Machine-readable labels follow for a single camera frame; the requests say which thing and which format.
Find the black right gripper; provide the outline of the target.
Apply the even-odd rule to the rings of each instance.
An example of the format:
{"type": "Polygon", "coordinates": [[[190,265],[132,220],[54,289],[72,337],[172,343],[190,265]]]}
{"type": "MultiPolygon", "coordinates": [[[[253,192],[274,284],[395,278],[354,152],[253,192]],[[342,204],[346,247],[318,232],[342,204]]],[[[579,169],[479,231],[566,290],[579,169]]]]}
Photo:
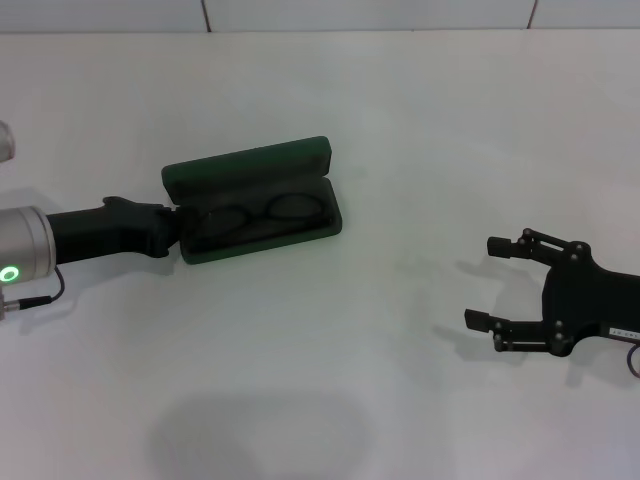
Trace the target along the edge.
{"type": "Polygon", "coordinates": [[[525,228],[514,241],[491,236],[487,253],[550,267],[542,293],[542,320],[512,321],[467,309],[470,330],[491,333],[497,352],[568,356],[589,337],[639,342],[639,277],[600,267],[586,243],[570,243],[525,228]]]}

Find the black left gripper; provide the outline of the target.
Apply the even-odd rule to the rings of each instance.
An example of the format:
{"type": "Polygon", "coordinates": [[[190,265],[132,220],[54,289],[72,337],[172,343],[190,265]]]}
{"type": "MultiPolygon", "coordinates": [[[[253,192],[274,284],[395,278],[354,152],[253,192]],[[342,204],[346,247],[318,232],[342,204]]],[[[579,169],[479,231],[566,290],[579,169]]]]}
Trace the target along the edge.
{"type": "Polygon", "coordinates": [[[119,253],[164,258],[180,240],[180,223],[198,219],[198,209],[106,197],[99,208],[51,214],[56,262],[66,264],[119,253]]]}

